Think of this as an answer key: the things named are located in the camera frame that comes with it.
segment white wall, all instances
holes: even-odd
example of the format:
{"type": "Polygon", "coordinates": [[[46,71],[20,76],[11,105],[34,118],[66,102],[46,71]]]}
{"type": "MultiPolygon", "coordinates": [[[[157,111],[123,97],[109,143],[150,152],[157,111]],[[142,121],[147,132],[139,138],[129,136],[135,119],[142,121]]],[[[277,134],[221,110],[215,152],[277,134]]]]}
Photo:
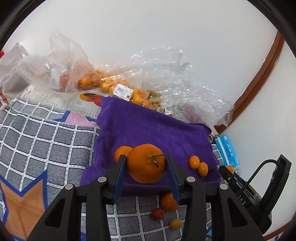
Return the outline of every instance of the white wall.
{"type": "Polygon", "coordinates": [[[233,102],[276,34],[246,0],[47,0],[4,50],[19,41],[31,54],[48,54],[48,36],[55,30],[78,41],[97,67],[147,48],[186,46],[196,81],[233,102]]]}
{"type": "MultiPolygon", "coordinates": [[[[284,191],[272,211],[268,233],[291,220],[296,211],[296,59],[285,43],[269,79],[246,110],[226,129],[241,163],[240,176],[249,179],[266,159],[283,154],[292,167],[284,191]]],[[[267,164],[251,185],[263,195],[275,168],[267,164]]]]}

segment green stem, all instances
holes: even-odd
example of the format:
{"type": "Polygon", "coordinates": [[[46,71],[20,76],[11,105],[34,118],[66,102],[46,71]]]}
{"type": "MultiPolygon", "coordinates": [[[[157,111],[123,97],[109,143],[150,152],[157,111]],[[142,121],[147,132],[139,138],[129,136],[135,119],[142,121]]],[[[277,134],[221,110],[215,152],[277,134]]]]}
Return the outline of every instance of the green stem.
{"type": "Polygon", "coordinates": [[[157,168],[159,168],[159,165],[157,164],[157,161],[155,159],[155,157],[157,157],[157,156],[164,156],[164,154],[162,154],[162,155],[154,155],[154,156],[151,157],[151,161],[156,165],[157,168]]]}

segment checkered cloth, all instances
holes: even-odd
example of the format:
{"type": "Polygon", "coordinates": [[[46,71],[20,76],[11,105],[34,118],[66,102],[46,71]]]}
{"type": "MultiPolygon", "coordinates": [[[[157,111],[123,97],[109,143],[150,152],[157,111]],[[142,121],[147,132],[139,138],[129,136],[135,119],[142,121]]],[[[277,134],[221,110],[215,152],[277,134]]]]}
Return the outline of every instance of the checkered cloth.
{"type": "MultiPolygon", "coordinates": [[[[59,123],[65,110],[29,100],[14,100],[0,113],[0,175],[19,191],[47,170],[48,205],[67,183],[79,185],[82,172],[93,161],[93,146],[100,129],[59,123]]],[[[213,151],[221,160],[217,147],[213,151]]],[[[117,205],[107,205],[112,241],[180,240],[183,227],[169,228],[179,218],[184,222],[186,206],[166,212],[165,218],[152,221],[151,210],[160,206],[159,197],[122,197],[117,205]]],[[[0,218],[5,206],[0,193],[0,218]]],[[[207,228],[211,209],[207,204],[207,228]]],[[[86,231],[86,205],[83,204],[81,231],[86,231]]]]}

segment blue package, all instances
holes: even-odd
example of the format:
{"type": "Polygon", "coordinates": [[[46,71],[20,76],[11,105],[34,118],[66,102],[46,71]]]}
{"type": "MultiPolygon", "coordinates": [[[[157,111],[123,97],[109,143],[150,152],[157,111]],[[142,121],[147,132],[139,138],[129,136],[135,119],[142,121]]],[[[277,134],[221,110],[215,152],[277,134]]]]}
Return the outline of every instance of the blue package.
{"type": "Polygon", "coordinates": [[[225,166],[229,165],[233,168],[240,166],[237,154],[228,135],[222,134],[215,138],[215,144],[217,145],[225,166]]]}

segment barcode sticker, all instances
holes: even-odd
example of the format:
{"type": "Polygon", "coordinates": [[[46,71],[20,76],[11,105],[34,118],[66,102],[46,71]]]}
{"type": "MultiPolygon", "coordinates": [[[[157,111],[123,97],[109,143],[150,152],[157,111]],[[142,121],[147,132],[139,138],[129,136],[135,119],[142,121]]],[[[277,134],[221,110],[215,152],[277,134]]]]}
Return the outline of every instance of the barcode sticker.
{"type": "Polygon", "coordinates": [[[171,115],[173,114],[173,109],[169,106],[169,107],[165,107],[165,114],[166,115],[171,115]]]}
{"type": "Polygon", "coordinates": [[[118,84],[114,89],[113,94],[121,99],[129,101],[131,99],[131,95],[133,94],[133,90],[122,84],[118,84]]]}

